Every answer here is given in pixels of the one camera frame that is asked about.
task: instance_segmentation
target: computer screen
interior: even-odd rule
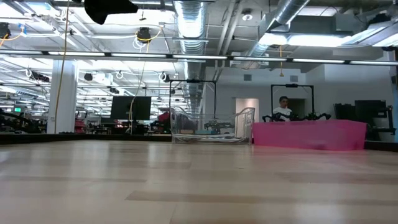
[[[114,96],[112,100],[111,118],[129,119],[130,104],[133,96]],[[150,119],[150,96],[137,96],[132,105],[132,119],[146,121]]]
[[[369,118],[386,118],[387,113],[380,111],[387,108],[385,100],[356,100],[355,112],[359,120]]]

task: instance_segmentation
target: silver duct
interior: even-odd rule
[[[281,25],[288,24],[299,14],[299,12],[310,2],[310,0],[280,0],[275,11],[271,12],[271,19],[265,16],[265,29],[262,31],[264,35],[259,42],[247,53],[247,56],[261,57],[264,55],[269,45],[262,44],[261,39],[265,39],[267,31],[275,29]]]
[[[189,39],[201,39],[205,36],[206,24],[206,8],[204,2],[195,1],[175,1],[175,11],[177,17],[177,27],[180,37]],[[205,53],[205,43],[197,40],[185,40],[180,42],[183,54],[197,54]],[[201,63],[185,62],[185,79],[204,79],[204,73],[201,72]],[[188,94],[190,95],[190,103],[192,112],[200,107],[200,92],[201,85],[187,85]]]

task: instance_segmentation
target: wooden floor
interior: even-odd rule
[[[397,224],[398,154],[156,142],[0,147],[1,224]]]

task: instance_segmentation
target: exposed ceiling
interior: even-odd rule
[[[143,6],[148,6],[145,3],[150,2],[160,1],[140,1]],[[217,54],[220,37],[223,34],[223,23],[227,19],[228,14],[232,15],[230,24],[234,21],[234,15],[238,18],[236,19],[236,28],[233,30],[234,25],[230,25],[229,29],[227,29],[228,32],[233,32],[233,36],[230,45],[227,46],[225,51],[227,54],[232,54],[233,52],[243,53],[247,52],[258,41],[258,27],[261,24],[263,15],[277,9],[278,4],[278,0],[243,0],[239,4],[235,4],[235,7],[233,7],[234,13],[232,13],[228,9],[231,8],[231,3],[232,5],[235,3],[235,0],[214,0],[214,2],[210,2],[208,3],[205,26],[205,39],[208,40],[205,45],[205,54],[207,55]],[[391,3],[392,1],[390,0],[312,0],[300,11],[299,15],[333,17],[335,14],[362,14],[389,6]],[[66,4],[66,1],[46,0],[3,0],[0,2],[0,22],[10,23],[11,38],[19,35],[21,26],[24,27],[25,32],[25,34],[13,41],[5,41],[1,46],[1,50],[63,50]],[[172,8],[172,2],[166,1],[166,4],[169,8]],[[252,19],[250,21],[242,20],[239,9],[251,9]],[[183,53],[180,48],[180,41],[176,39],[176,37],[179,37],[177,15],[173,11],[153,10],[146,9],[145,7],[144,9],[140,9],[137,14],[110,15],[104,25],[99,25],[90,19],[81,5],[71,2],[69,21],[73,32],[68,30],[68,50],[84,52],[146,52],[147,46],[139,45],[135,42],[135,34],[139,31],[140,27],[149,27],[151,36],[159,35],[158,38],[151,41],[148,47],[149,53]],[[270,57],[278,57],[280,56],[280,48],[269,47],[266,53]],[[318,58],[321,55],[323,58],[374,60],[380,57],[381,53],[382,51],[379,48],[374,47],[309,47],[286,44],[282,46],[283,57]],[[125,88],[124,94],[133,95],[136,93],[134,87],[138,86],[141,75],[143,74],[142,84],[149,87],[146,94],[154,96],[153,110],[156,111],[158,107],[168,106],[166,96],[169,94],[169,84],[160,81],[159,75],[165,72],[172,79],[185,79],[184,66],[183,62],[147,62],[144,71],[142,71],[144,67],[143,62],[79,60],[79,85],[99,84],[95,81],[85,81],[85,73],[112,74],[113,83],[118,86],[129,86],[130,88]],[[278,66],[278,63],[270,63],[267,66],[267,71],[273,74],[272,71],[278,68]],[[306,72],[309,69],[308,65],[297,63],[286,64],[285,68],[301,69],[301,72]],[[52,60],[1,57],[0,82],[15,84],[42,83],[41,81],[30,79],[27,76],[29,74],[26,72],[27,69],[51,78]],[[223,72],[223,78],[220,79],[220,82],[223,84],[228,84],[230,80],[225,78],[228,75],[228,69],[236,70],[240,68],[226,68],[227,72]],[[174,99],[178,99],[178,101],[174,101],[173,104],[189,110],[191,108],[188,103],[190,99],[186,94],[187,91],[185,91],[188,87],[183,83],[180,86],[182,90],[177,90]],[[31,109],[32,111],[39,111],[37,114],[41,114],[48,108],[46,98],[49,98],[49,87],[10,86],[8,88],[3,87],[1,91],[0,106],[14,103],[17,103],[17,105],[32,106],[35,105],[32,102],[34,100],[40,102],[36,103],[36,106],[34,106],[35,109]],[[17,92],[33,93],[37,97],[33,99],[32,95],[16,95]],[[140,90],[138,94],[145,95],[145,91]],[[6,95],[11,96],[11,98],[8,100],[5,99]],[[97,114],[109,114],[112,95],[108,88],[80,88],[78,90],[77,105],[81,110],[90,110]]]

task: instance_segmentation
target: person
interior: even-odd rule
[[[292,113],[292,110],[287,107],[288,104],[289,104],[289,99],[287,98],[287,96],[281,96],[279,98],[279,107],[275,108],[272,113],[274,114],[281,113],[289,116]],[[280,118],[283,119],[284,121],[290,121],[290,119],[285,118],[284,116],[281,116]]]

